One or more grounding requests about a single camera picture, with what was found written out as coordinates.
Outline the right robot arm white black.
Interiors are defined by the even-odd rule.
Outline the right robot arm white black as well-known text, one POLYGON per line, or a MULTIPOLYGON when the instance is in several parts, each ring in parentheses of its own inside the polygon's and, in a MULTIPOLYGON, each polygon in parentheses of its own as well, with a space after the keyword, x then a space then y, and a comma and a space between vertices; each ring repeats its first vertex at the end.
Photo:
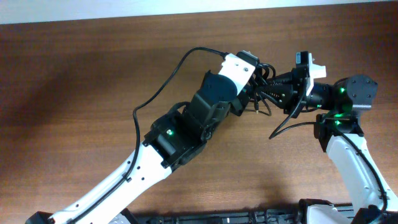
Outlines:
POLYGON ((314 136, 338 169, 354 210, 352 223, 393 223, 397 196, 372 159, 361 128, 361 115, 372 108, 378 84, 366 75, 318 83, 326 68, 294 68, 257 78, 258 97, 267 98, 287 114, 322 110, 312 122, 314 136))

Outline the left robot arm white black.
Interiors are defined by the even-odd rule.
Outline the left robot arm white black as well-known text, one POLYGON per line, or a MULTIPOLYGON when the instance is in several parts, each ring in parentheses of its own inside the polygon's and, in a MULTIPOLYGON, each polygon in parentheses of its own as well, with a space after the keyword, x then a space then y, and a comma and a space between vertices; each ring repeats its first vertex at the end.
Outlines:
POLYGON ((36 212, 27 223, 110 223, 140 194, 202 152, 239 98, 251 72, 207 72, 189 102, 154 121, 131 155, 86 195, 55 213, 36 212))

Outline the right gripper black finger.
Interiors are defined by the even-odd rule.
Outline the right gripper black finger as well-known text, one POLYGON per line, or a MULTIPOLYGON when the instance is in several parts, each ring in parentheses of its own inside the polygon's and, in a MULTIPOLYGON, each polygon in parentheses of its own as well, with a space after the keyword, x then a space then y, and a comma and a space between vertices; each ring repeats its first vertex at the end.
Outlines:
POLYGON ((278 108, 285 108, 292 99, 292 87, 290 85, 262 86, 259 88, 259 93, 278 108))
POLYGON ((287 72, 280 74, 278 76, 268 78, 266 80, 267 84, 270 86, 276 86, 276 85, 291 85, 293 80, 293 73, 292 72, 287 72))

